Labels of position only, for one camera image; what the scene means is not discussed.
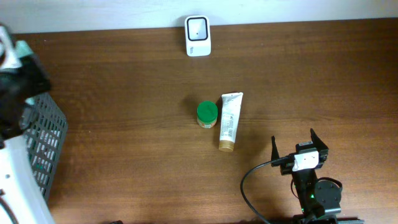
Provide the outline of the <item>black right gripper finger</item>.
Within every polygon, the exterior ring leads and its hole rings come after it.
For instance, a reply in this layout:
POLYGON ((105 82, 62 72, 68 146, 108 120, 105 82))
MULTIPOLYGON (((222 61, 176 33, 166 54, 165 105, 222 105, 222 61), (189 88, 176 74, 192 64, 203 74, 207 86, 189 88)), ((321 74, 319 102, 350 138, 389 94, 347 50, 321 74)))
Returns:
POLYGON ((328 146, 317 136, 314 129, 310 129, 310 136, 312 139, 313 144, 318 150, 327 150, 328 146))
POLYGON ((271 166, 275 167, 275 166, 277 166, 276 160, 280 159, 279 152, 277 150, 277 146, 276 146, 276 142, 275 142, 275 136, 271 137, 271 143, 272 143, 271 166))

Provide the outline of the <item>white tube with gold cap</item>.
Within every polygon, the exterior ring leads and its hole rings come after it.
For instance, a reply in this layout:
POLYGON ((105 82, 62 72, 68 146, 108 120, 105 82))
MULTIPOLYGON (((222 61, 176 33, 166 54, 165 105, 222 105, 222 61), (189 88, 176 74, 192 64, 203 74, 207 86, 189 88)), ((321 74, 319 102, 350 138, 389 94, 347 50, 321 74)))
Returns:
POLYGON ((221 110, 219 150, 232 152, 236 142, 243 92, 226 93, 221 98, 223 104, 221 110))

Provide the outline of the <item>green lidded jar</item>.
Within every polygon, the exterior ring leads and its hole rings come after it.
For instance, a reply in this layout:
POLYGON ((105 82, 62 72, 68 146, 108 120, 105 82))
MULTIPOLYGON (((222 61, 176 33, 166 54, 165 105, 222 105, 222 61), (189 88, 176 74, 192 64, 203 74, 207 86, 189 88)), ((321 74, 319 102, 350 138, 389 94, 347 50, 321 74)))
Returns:
POLYGON ((218 119, 218 107, 212 101, 203 101, 197 107, 197 122, 202 128, 212 128, 218 119))

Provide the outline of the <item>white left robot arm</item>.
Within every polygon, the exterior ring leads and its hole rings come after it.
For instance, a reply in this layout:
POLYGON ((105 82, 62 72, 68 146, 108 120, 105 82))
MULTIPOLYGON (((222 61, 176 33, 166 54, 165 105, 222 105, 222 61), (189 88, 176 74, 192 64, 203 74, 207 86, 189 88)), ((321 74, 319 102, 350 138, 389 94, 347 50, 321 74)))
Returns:
POLYGON ((39 114, 27 100, 51 85, 33 54, 18 60, 20 67, 1 71, 1 223, 53 223, 24 139, 39 114))

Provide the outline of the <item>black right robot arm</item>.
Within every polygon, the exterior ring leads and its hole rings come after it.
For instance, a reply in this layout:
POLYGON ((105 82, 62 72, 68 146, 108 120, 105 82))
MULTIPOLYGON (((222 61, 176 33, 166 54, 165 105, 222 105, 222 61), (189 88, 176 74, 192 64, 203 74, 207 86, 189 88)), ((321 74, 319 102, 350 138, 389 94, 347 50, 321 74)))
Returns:
POLYGON ((364 223, 358 218, 338 218, 341 213, 343 184, 330 177, 318 177, 328 158, 328 146, 310 130, 311 140, 295 145, 295 152, 279 156, 275 137, 271 137, 271 166, 279 167, 282 175, 291 175, 290 189, 298 198, 301 215, 293 217, 293 223, 364 223))

